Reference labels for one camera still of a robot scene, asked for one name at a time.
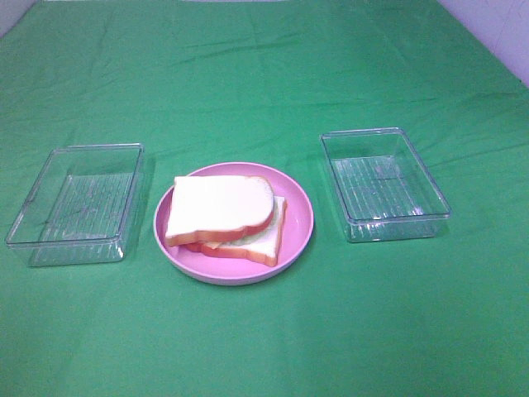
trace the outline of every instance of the white wall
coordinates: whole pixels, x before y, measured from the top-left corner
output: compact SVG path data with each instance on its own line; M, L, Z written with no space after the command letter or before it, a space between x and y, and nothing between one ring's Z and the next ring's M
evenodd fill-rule
M0 37L5 35L36 0L0 0Z
M437 0L529 87L529 0Z

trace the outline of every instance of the white bread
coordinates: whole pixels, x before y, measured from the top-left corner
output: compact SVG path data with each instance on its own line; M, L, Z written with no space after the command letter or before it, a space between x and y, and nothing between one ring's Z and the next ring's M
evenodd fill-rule
M261 176L177 176L165 233L169 246L229 242L268 227L274 192Z
M244 258L267 266L275 266L278 263L286 209L286 199L274 196L274 217L262 232L233 242L197 242L186 247L190 251L202 252L207 256Z

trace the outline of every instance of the green cloth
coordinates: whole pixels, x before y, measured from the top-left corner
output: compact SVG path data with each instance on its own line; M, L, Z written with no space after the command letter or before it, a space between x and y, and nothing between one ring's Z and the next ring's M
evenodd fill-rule
M346 242L318 137L399 126L448 232ZM433 0L39 2L0 40L0 233L50 150L142 142L122 262L34 269L0 248L0 395L529 394L529 90ZM172 266L174 175L264 163L316 226L265 282Z

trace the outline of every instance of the clear plastic container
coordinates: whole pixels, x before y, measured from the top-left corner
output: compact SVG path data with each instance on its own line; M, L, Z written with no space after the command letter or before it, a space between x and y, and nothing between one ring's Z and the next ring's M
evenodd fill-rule
M399 128L320 136L349 242L434 237L450 206Z
M141 144L52 151L7 234L30 266L120 261L138 214Z

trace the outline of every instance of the plastic plate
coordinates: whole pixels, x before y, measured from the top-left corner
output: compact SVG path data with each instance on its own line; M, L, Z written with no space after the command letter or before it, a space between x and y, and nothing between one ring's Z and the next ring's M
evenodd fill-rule
M268 267L246 259L213 258L164 241L173 187L161 198L155 212L155 238L162 252L186 275L217 285L246 285L266 280L287 269L302 253L314 227L314 213L302 187L285 173L267 165L230 162L209 165L189 175L260 175L268 179L274 194L287 199L278 264Z

